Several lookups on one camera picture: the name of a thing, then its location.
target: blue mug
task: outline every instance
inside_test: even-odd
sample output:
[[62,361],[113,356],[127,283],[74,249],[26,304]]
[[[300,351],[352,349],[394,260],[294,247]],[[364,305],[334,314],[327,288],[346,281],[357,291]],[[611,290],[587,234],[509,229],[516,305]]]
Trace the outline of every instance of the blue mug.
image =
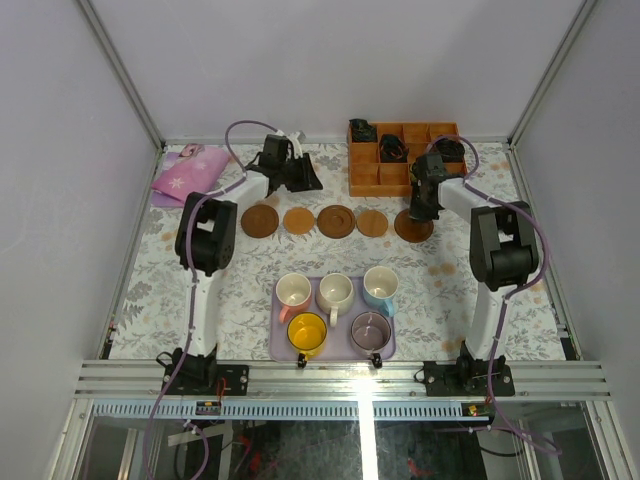
[[362,295],[371,308],[375,308],[387,317],[393,317],[396,309],[393,297],[398,291],[400,281],[393,270],[387,267],[373,267],[364,275]]

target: tray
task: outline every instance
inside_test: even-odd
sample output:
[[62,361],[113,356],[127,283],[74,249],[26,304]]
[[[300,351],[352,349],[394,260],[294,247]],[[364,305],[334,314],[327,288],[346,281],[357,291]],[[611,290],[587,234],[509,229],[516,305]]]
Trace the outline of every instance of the tray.
[[[329,325],[329,318],[318,305],[316,304],[315,294],[320,284],[322,277],[308,277],[311,282],[311,306],[309,312],[317,313]],[[353,320],[363,312],[374,311],[369,307],[364,298],[362,298],[362,283],[363,277],[349,277],[353,283],[353,288],[356,291],[356,300],[353,304],[353,308],[346,315],[338,317],[338,325],[334,328],[328,326],[327,343],[322,353],[309,360],[309,363],[313,362],[354,362],[354,361],[368,361],[367,358],[360,355],[351,347],[351,324]],[[298,353],[293,349],[293,346],[289,343],[287,338],[287,327],[289,322],[280,323],[278,316],[280,315],[281,306],[276,297],[275,284],[273,286],[273,293],[271,295],[271,324],[269,328],[269,356],[276,362],[296,362],[298,360]],[[380,358],[384,360],[390,359],[396,352],[396,330],[393,323],[393,317],[386,317],[391,325],[391,340],[384,347],[384,350],[380,352]]]
[[[410,197],[409,168],[427,145],[440,135],[458,135],[455,123],[377,123],[378,140],[385,133],[396,135],[409,148],[407,163],[382,163],[377,142],[349,142],[349,195],[352,197]],[[446,163],[449,173],[467,173],[464,162]]]

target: yellow mug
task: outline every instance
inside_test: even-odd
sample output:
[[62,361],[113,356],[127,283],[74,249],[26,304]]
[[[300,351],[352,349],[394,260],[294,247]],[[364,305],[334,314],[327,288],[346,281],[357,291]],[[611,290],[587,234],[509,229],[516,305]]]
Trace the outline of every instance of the yellow mug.
[[287,327],[289,342],[298,352],[298,367],[304,368],[307,360],[324,349],[327,324],[315,313],[305,312],[293,317]]

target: mug handle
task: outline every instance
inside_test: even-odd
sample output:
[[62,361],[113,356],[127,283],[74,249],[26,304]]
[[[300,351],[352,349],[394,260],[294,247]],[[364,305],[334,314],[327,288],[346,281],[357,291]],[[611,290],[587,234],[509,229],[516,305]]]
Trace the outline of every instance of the mug handle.
[[306,366],[307,366],[307,356],[304,353],[301,353],[300,355],[298,355],[298,368],[304,368]]
[[396,314],[396,309],[393,306],[393,301],[390,298],[387,298],[384,303],[380,306],[380,310],[387,317],[393,317]]
[[371,363],[373,363],[374,368],[382,368],[382,358],[380,358],[379,353],[371,355]]
[[284,323],[287,321],[287,316],[289,314],[289,306],[288,305],[283,305],[282,306],[282,310],[280,310],[280,323]]
[[331,307],[331,313],[329,314],[329,325],[335,327],[338,325],[338,307]]

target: white mug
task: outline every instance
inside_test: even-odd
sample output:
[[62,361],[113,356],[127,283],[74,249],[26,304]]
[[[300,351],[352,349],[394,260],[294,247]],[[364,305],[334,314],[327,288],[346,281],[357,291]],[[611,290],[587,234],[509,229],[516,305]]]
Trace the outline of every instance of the white mug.
[[287,273],[276,284],[276,296],[282,305],[280,323],[284,323],[293,314],[304,312],[311,305],[311,282],[299,273]]
[[329,325],[332,327],[338,324],[339,315],[351,310],[355,300],[356,294],[349,277],[331,273],[320,280],[316,303],[324,313],[329,314]]

